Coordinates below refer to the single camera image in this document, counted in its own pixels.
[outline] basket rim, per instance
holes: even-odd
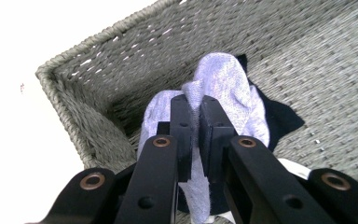
[[[108,39],[116,36],[122,37],[123,34],[131,28],[136,27],[139,22],[156,16],[161,10],[174,4],[179,4],[180,2],[181,0],[158,0],[154,4],[132,13],[124,20],[115,22],[112,26],[103,29],[100,33],[86,38],[79,44],[55,56],[37,68],[35,75],[39,79],[43,91],[56,110],[64,129],[68,132],[71,141],[75,145],[76,151],[83,161],[85,168],[94,167],[98,164],[90,155],[90,145],[86,136],[80,131],[75,120],[72,118],[72,114],[68,110],[67,105],[58,94],[59,90],[56,88],[57,81],[53,75],[54,69],[68,63],[76,55],[89,51],[94,45],[102,44]]]

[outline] white background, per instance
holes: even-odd
[[[40,221],[83,169],[37,67],[153,2],[0,1],[0,223]]]

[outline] white cloth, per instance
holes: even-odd
[[[170,121],[171,99],[185,94],[191,108],[192,169],[191,180],[179,183],[186,196],[195,223],[203,223],[210,215],[209,182],[204,176],[199,149],[200,104],[204,95],[217,99],[239,135],[250,135],[269,145],[269,127],[265,108],[254,86],[249,86],[237,59],[225,53],[211,53],[199,63],[193,81],[181,91],[161,91],[150,102],[142,124],[138,158],[145,141],[157,133],[160,121]]]

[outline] cloth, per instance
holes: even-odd
[[[237,59],[247,74],[246,54],[237,56]],[[270,100],[251,80],[248,81],[251,87],[256,88],[266,109],[266,121],[269,129],[268,149],[273,151],[282,137],[299,129],[305,124],[305,121],[290,106]]]
[[[211,212],[208,179],[204,176],[198,146],[200,103],[204,95],[216,98],[238,134],[251,135],[269,145],[269,128],[265,108],[255,87],[250,87],[238,60],[229,54],[212,53],[200,60],[193,81],[181,91],[162,91],[148,105],[141,131],[138,158],[147,138],[157,132],[159,121],[170,120],[170,100],[185,94],[192,117],[192,171],[191,180],[179,183],[186,196],[192,220],[202,223]]]

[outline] gray wicker basket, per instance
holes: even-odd
[[[358,1],[160,0],[36,72],[86,168],[135,162],[143,113],[198,60],[246,53],[249,78],[306,125],[275,155],[358,180]]]

